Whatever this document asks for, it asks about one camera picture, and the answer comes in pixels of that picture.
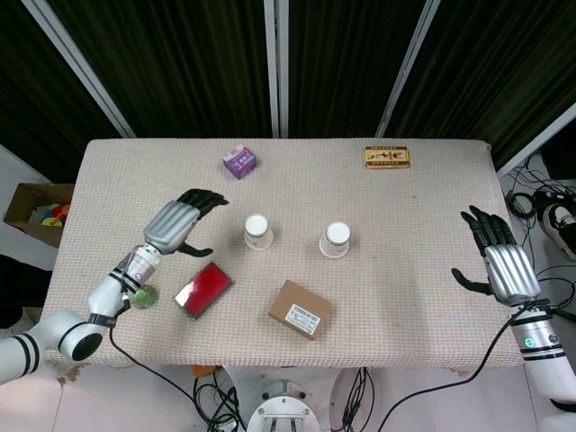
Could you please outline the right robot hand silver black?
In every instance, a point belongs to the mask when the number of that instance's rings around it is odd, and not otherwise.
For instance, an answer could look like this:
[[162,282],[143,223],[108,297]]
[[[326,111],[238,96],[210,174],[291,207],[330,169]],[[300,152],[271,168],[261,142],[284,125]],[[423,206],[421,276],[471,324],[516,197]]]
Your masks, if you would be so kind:
[[541,294],[539,282],[509,225],[499,215],[489,214],[474,205],[461,216],[472,232],[488,281],[474,282],[457,268],[451,270],[454,279],[465,290],[492,295],[509,307],[535,301]]

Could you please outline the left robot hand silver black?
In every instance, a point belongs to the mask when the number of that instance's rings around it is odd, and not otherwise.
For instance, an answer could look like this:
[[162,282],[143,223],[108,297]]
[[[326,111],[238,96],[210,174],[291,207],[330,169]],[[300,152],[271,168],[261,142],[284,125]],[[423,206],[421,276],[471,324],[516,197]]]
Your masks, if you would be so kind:
[[190,257],[207,257],[212,248],[198,249],[186,243],[198,221],[214,208],[228,205],[220,193],[204,189],[189,189],[179,198],[166,204],[144,229],[145,242],[161,255],[175,252]]

